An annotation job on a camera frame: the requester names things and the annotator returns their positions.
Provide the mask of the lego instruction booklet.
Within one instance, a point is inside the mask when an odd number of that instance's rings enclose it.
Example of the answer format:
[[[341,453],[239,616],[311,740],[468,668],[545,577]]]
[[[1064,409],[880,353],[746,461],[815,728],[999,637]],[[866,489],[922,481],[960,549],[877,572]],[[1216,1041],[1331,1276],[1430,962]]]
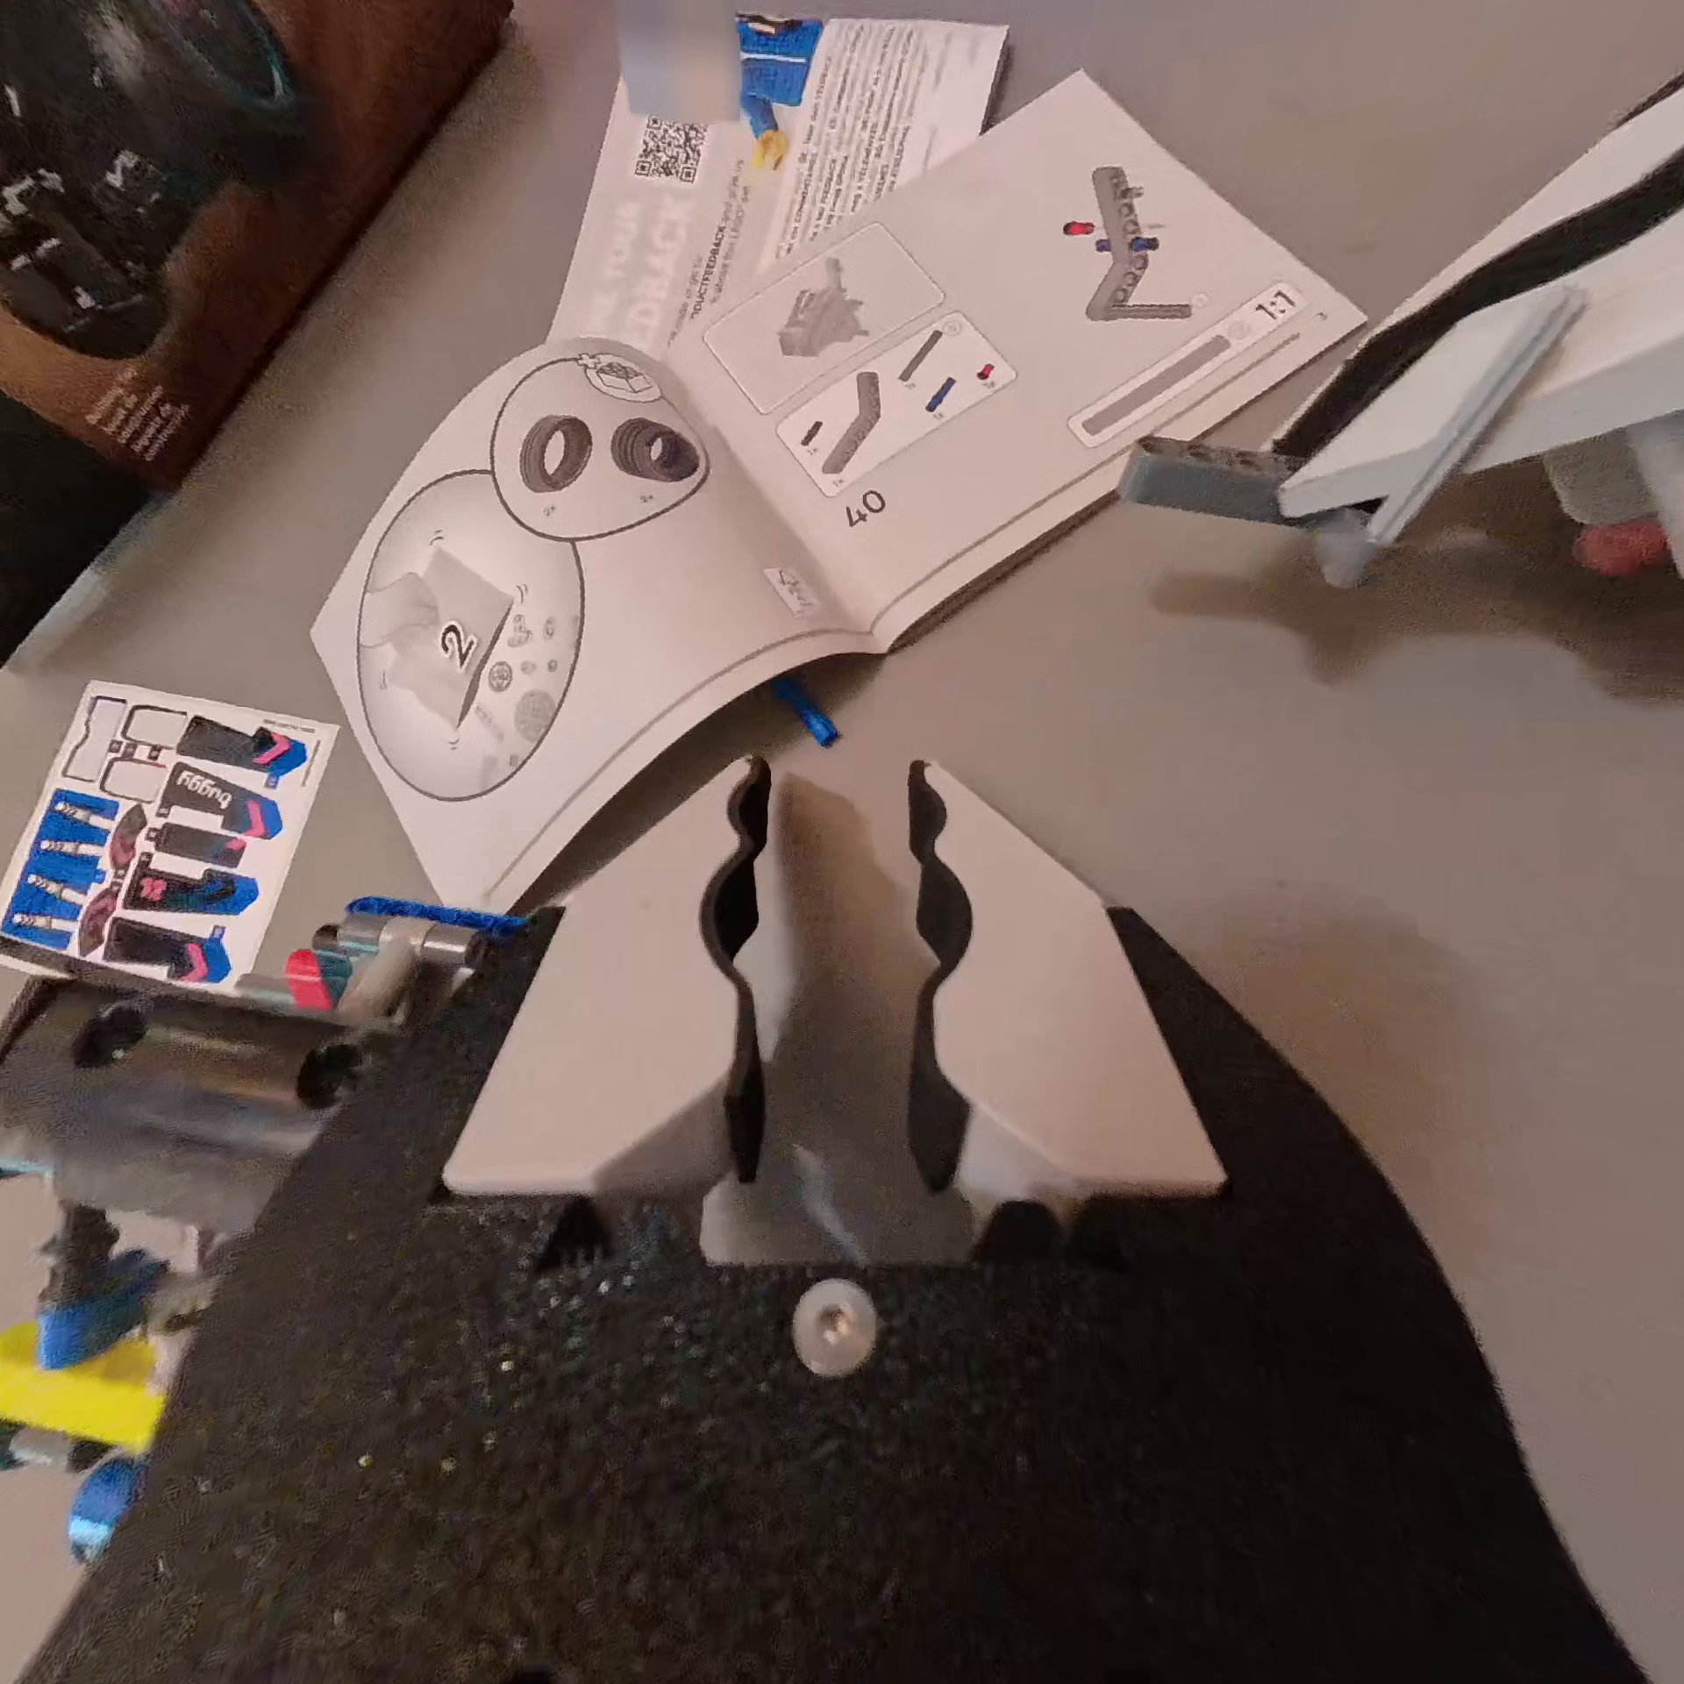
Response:
[[[520,353],[312,644],[432,892],[507,913],[747,689],[885,658],[1365,313],[1075,70],[666,349]]]

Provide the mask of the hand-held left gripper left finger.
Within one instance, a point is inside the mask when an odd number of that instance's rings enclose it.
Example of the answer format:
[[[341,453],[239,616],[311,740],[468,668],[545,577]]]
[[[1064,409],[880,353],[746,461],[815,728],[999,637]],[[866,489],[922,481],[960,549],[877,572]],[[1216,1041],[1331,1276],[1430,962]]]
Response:
[[[735,959],[770,790],[764,758],[729,764],[562,905],[445,1189],[702,1201],[753,1181],[766,1075]]]

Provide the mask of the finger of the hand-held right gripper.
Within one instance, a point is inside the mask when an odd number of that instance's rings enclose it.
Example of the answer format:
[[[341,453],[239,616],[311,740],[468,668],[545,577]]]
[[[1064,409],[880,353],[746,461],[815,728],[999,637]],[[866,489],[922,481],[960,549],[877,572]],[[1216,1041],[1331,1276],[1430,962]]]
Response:
[[[1358,586],[1451,477],[1560,453],[1628,461],[1634,509],[1680,561],[1680,266],[1594,288],[1572,278],[1451,330],[1279,489],[1285,519],[1315,531],[1322,575]]]
[[[1485,244],[1445,266],[1376,327],[1323,389],[1283,430],[1285,458],[1314,458],[1391,391],[1449,331],[1485,309],[1569,281],[1598,261],[1680,217],[1680,136],[1661,151],[1634,153],[1628,130],[1671,107],[1680,123],[1680,79],[1661,83],[1621,114],[1606,136],[1494,229]]]

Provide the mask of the grey bent lego beam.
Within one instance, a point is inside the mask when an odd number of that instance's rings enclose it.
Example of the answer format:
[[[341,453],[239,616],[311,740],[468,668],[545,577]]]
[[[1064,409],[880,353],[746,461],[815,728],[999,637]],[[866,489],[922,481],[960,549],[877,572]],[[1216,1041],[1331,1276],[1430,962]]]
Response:
[[[1116,498],[1136,508],[1295,528],[1279,489],[1299,458],[1145,435],[1127,453]]]

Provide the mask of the lego set box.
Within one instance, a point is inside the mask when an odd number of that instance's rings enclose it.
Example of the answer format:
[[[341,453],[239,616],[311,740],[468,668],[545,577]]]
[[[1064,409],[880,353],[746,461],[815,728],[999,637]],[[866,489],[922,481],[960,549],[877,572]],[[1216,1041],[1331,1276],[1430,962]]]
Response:
[[[509,2],[4,2],[4,398],[172,489]]]

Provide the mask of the lego sticker sheet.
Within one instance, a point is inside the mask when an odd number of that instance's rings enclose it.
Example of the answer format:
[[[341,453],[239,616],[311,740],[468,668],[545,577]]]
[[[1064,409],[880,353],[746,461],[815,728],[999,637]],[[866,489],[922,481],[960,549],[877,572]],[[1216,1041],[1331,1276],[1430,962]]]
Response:
[[[338,728],[115,679],[84,686],[4,823],[4,968],[228,997],[261,948]]]

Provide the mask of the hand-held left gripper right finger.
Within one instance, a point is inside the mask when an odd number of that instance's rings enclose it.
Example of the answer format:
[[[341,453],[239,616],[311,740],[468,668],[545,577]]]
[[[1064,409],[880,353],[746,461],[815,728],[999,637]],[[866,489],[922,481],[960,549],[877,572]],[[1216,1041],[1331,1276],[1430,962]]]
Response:
[[[909,774],[918,991],[909,1141],[964,1201],[1208,1197],[1207,1127],[1108,909],[934,762]]]

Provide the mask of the partly built lego model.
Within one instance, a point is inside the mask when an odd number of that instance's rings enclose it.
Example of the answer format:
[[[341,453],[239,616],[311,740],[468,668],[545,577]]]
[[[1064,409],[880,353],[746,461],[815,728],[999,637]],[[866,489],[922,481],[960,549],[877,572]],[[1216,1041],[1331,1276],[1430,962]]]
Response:
[[[4,1330],[4,1472],[77,1477],[74,1564],[135,1501],[174,1358],[288,1170],[378,1065],[534,919],[358,901],[228,994],[64,960],[4,1019],[4,1177],[56,1201]]]

